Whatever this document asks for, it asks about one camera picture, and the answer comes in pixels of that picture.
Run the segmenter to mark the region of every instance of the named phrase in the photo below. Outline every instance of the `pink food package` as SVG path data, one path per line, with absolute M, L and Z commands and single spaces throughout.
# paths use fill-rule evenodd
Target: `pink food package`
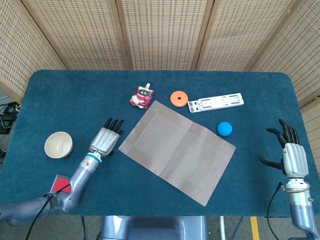
M 149 88 L 150 83 L 147 83 L 145 87 L 139 86 L 136 93 L 130 98 L 131 105 L 146 109 L 154 95 L 154 91 Z

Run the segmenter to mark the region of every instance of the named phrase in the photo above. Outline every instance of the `red card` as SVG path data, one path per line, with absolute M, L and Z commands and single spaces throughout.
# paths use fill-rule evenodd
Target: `red card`
M 54 183 L 51 188 L 51 192 L 57 192 L 63 187 L 67 186 L 69 184 L 69 177 L 57 175 L 55 177 Z M 71 186 L 67 186 L 65 189 L 63 189 L 61 192 L 64 193 L 70 193 L 71 192 Z

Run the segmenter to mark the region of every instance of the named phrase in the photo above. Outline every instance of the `blue ball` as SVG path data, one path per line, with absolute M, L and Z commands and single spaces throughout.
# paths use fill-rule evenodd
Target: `blue ball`
M 220 122 L 219 125 L 218 125 L 218 133 L 221 135 L 221 136 L 228 136 L 230 135 L 232 132 L 232 126 L 229 122 L 227 121 L 223 121 L 223 122 Z

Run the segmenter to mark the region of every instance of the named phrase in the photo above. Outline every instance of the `yellow floor stripe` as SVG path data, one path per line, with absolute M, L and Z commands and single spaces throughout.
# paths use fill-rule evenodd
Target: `yellow floor stripe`
M 251 216 L 250 217 L 250 221 L 251 221 L 251 229 L 252 229 L 252 238 L 253 238 L 253 240 L 260 240 L 257 217 L 256 216 Z

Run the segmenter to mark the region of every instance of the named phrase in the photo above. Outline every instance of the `mesh placemat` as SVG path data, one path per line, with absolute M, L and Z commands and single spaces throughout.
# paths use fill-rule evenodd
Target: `mesh placemat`
M 119 150 L 206 206 L 236 147 L 154 101 Z

